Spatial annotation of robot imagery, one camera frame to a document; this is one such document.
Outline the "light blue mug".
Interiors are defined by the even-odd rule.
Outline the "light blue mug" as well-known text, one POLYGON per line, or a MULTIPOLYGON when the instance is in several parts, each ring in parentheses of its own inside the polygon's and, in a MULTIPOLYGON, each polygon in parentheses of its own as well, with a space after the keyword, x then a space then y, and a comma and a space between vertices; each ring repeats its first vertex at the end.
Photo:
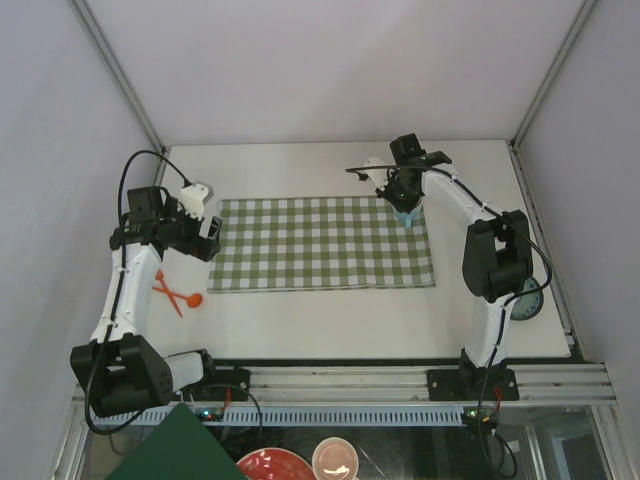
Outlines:
POLYGON ((392 202, 395 217, 405 228, 411 228, 422 211, 422 198, 397 199, 392 202))

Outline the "orange plastic fork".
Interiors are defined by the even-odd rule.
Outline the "orange plastic fork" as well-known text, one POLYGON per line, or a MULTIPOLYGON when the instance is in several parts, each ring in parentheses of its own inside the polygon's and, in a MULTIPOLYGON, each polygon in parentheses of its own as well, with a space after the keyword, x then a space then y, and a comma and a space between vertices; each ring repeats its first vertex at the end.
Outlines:
POLYGON ((168 285, 166 284, 166 282, 164 280, 164 273, 163 273, 163 271, 161 269, 159 269, 156 272, 155 281, 156 281, 156 285, 154 285, 152 287, 152 289, 155 292, 164 294, 169 299, 171 305, 175 309, 175 311, 178 314, 178 316, 180 318, 182 318, 183 317, 183 313, 182 313, 182 311, 181 311, 181 309, 180 309, 180 307, 179 307, 179 305, 178 305, 178 303, 176 301, 176 297, 175 297, 174 293, 168 288, 168 285))

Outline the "orange plastic spoon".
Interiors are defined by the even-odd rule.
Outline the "orange plastic spoon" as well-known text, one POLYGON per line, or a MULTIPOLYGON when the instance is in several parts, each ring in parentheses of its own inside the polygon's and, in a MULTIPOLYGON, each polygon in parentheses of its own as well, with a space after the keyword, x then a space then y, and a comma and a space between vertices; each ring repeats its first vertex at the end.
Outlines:
POLYGON ((178 294, 176 292, 160 287, 154 287, 153 290, 168 296, 172 303, 174 303, 176 299, 184 300, 189 308, 197 308, 203 302, 203 296, 200 293, 194 293, 189 296, 184 296, 182 294, 178 294))

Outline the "green white checkered cloth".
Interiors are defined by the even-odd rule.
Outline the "green white checkered cloth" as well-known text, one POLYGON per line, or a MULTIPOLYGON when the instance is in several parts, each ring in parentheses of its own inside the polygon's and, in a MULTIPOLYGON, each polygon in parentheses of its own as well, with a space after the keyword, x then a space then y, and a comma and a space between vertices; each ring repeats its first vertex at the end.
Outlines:
POLYGON ((402 222, 375 196, 232 199, 219 215, 211 294, 436 284, 424 215, 402 222))

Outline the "blue patterned plate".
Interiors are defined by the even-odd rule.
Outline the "blue patterned plate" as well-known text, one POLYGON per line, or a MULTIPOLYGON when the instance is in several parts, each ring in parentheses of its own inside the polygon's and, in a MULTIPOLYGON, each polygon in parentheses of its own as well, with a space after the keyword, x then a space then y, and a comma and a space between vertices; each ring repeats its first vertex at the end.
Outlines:
POLYGON ((544 294, 539 290, 539 287, 539 282, 533 277, 525 281, 523 296, 513 303, 511 320, 527 321, 541 312, 544 304, 544 294))

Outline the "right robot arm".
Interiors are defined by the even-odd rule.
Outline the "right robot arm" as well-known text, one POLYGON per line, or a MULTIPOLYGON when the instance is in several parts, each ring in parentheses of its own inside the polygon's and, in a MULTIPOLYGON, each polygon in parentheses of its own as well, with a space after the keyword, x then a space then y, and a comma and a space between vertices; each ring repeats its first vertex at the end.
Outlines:
POLYGON ((459 365, 450 372, 429 371, 430 395, 483 398, 509 383, 503 340, 515 299, 533 274, 528 219, 520 210, 490 206, 464 184, 444 152, 427 152, 416 134, 399 136, 389 147, 391 167, 376 173, 375 165, 368 165, 377 195, 404 223, 425 198, 449 213, 465 235, 461 273, 476 299, 459 365))

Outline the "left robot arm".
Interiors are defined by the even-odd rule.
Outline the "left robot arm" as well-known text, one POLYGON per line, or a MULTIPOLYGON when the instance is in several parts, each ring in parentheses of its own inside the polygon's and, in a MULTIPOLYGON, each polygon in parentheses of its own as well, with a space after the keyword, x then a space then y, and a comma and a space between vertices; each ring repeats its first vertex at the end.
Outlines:
POLYGON ((196 399, 215 395, 219 376, 204 349, 162 356, 147 340, 152 287, 166 251, 202 262, 220 250, 222 222, 200 233, 210 186, 192 183, 177 197, 159 186, 128 191, 128 212, 109 239, 112 275, 89 342, 73 348, 70 365, 89 410, 100 418, 167 405, 185 388, 196 399))

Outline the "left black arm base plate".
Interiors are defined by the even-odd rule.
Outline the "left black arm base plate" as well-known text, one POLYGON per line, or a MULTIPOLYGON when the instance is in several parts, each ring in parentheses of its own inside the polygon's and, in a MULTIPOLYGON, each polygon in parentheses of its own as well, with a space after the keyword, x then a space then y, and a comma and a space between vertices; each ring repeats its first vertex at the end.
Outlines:
POLYGON ((214 369, 207 373, 196 386, 194 397, 198 401, 223 402, 231 395, 232 400, 245 401, 250 387, 251 372, 244 368, 214 369))

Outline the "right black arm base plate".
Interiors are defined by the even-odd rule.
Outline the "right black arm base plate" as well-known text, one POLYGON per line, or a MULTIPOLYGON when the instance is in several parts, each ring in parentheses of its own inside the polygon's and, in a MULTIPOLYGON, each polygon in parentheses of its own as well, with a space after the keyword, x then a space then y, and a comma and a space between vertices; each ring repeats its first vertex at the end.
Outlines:
POLYGON ((515 372, 511 369, 485 369, 463 372, 461 369, 430 369, 426 373, 431 401, 471 401, 483 398, 496 400, 500 391, 502 399, 517 401, 520 393, 515 372))

